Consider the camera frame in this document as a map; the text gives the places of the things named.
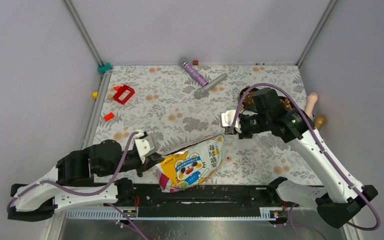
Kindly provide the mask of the cat food bag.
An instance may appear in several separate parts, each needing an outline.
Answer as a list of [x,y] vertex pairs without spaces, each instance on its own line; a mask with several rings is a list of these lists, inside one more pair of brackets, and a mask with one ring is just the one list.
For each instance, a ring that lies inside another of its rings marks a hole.
[[219,134],[166,156],[156,166],[161,191],[175,193],[205,182],[222,163],[224,143]]

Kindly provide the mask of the clear plastic scoop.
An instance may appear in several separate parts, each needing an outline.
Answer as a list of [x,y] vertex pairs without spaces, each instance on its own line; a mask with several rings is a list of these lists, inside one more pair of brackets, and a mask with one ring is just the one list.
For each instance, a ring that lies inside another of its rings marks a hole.
[[267,156],[271,157],[274,155],[270,146],[259,135],[254,135],[253,140]]

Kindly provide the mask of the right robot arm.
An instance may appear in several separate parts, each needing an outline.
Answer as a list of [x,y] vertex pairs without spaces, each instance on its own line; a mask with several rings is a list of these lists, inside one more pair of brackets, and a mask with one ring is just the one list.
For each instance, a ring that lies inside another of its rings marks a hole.
[[279,96],[274,86],[251,86],[239,97],[237,108],[223,117],[227,132],[239,139],[272,133],[295,150],[322,183],[321,188],[315,188],[278,177],[266,193],[271,205],[288,202],[309,208],[336,229],[350,224],[364,207],[374,210],[371,202],[378,195],[377,189],[362,184],[340,163],[313,121],[290,96]]

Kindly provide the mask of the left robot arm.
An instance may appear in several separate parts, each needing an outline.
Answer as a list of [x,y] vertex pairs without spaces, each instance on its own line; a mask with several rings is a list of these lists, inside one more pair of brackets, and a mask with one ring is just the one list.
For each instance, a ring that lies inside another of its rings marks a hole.
[[31,184],[14,183],[7,218],[40,222],[66,209],[101,205],[128,206],[136,199],[133,182],[118,173],[135,170],[139,177],[164,158],[149,137],[136,139],[138,146],[123,151],[114,140],[105,140],[60,159],[47,174]]

